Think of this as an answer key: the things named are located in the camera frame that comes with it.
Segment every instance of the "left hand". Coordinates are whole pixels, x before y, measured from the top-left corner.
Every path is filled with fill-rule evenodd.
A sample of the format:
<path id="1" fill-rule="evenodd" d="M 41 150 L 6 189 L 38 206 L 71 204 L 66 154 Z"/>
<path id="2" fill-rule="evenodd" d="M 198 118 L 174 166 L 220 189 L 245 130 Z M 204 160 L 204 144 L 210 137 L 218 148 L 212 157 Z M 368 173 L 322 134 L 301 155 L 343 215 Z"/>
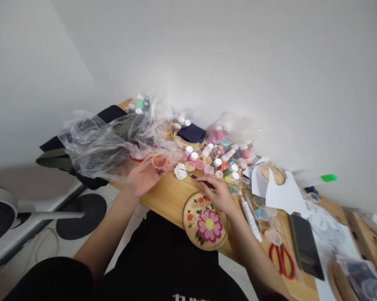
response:
<path id="1" fill-rule="evenodd" d="M 153 156 L 147 156 L 139 166 L 131 170 L 127 178 L 127 187 L 136 197 L 146 194 L 168 171 L 174 168 L 174 164 L 168 164 L 163 169 L 156 169 L 152 165 Z"/>

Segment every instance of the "painted wooden plate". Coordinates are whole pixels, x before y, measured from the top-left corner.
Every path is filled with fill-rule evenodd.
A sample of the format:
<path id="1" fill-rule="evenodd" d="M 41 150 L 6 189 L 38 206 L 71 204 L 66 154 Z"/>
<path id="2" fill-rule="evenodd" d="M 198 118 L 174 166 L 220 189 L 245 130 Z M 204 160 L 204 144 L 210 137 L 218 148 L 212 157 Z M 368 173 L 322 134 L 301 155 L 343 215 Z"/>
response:
<path id="1" fill-rule="evenodd" d="M 188 198 L 183 211 L 183 224 L 193 244 L 204 251 L 221 247 L 227 238 L 226 214 L 219 210 L 203 192 Z"/>

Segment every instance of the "person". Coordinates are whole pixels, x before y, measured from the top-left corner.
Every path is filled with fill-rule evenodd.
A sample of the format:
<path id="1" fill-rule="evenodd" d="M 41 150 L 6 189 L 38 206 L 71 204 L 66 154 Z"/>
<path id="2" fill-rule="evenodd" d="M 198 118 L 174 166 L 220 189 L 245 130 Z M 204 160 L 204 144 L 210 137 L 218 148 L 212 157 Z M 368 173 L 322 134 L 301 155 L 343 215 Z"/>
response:
<path id="1" fill-rule="evenodd" d="M 184 230 L 148 212 L 115 267 L 104 275 L 139 202 L 171 169 L 158 170 L 147 157 L 134 168 L 108 214 L 73 259 L 56 257 L 35 265 L 4 300 L 247 300 L 219 266 L 217 251 L 192 244 Z M 275 266 L 253 235 L 226 184 L 197 178 L 206 195 L 228 217 L 234 245 L 259 300 L 290 300 Z M 203 181 L 211 183 L 210 190 Z"/>

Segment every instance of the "hand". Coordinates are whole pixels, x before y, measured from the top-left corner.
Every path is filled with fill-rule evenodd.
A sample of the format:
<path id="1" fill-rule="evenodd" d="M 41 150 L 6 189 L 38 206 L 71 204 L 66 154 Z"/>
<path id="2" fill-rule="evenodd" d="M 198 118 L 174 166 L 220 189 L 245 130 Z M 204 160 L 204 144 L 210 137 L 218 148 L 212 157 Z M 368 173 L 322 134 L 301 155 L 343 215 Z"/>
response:
<path id="1" fill-rule="evenodd" d="M 168 171 L 174 168 L 174 164 L 168 164 L 163 169 L 156 169 L 152 165 L 152 158 L 153 155 L 147 156 L 139 166 L 131 170 L 127 178 L 127 187 L 136 197 L 146 194 Z"/>
<path id="2" fill-rule="evenodd" d="M 238 207 L 234 203 L 232 196 L 230 195 L 229 189 L 227 188 L 223 180 L 217 179 L 215 176 L 204 175 L 196 179 L 200 182 L 202 189 L 205 194 L 209 196 L 212 203 L 214 203 L 219 209 L 226 213 L 226 215 L 231 215 L 236 212 Z M 212 184 L 215 189 L 212 191 L 207 185 L 202 181 L 207 181 Z"/>

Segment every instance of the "green marker cap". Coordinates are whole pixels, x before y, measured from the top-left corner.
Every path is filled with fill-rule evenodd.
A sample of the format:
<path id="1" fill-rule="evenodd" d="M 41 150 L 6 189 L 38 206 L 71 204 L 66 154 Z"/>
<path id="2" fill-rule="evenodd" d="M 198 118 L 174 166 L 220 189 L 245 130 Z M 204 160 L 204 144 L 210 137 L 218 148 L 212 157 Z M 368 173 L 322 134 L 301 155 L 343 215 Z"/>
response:
<path id="1" fill-rule="evenodd" d="M 324 176 L 321 176 L 321 179 L 328 183 L 328 182 L 333 182 L 333 181 L 336 181 L 338 179 L 338 177 L 334 174 L 329 174 L 329 175 L 324 175 Z"/>

